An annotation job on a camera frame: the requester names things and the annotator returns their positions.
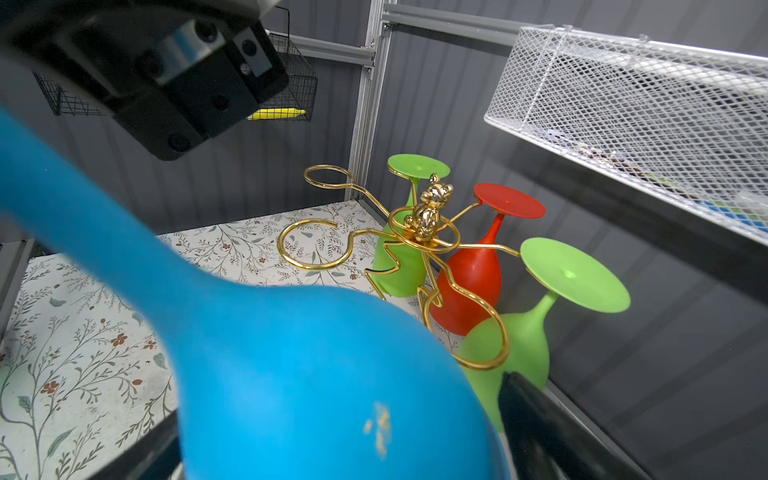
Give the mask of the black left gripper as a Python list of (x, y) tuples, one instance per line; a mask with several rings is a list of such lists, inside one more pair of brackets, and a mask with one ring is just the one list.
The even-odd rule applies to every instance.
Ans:
[(1, 51), (174, 161), (282, 91), (271, 1), (5, 1)]

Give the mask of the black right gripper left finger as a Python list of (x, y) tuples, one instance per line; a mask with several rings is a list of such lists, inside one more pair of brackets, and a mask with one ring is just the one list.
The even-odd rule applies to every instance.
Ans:
[(178, 415), (173, 412), (90, 479), (170, 479), (181, 465)]

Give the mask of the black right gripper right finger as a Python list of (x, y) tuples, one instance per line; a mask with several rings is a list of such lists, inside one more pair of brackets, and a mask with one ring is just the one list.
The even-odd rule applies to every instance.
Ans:
[(517, 372), (503, 375), (498, 408), (519, 479), (643, 477)]

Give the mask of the blue wine glass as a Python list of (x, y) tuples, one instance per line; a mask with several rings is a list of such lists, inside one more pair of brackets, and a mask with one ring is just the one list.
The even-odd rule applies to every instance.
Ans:
[(149, 321), (176, 378), (189, 478), (509, 477), (458, 364), (400, 308), (209, 274), (8, 114), (1, 211)]

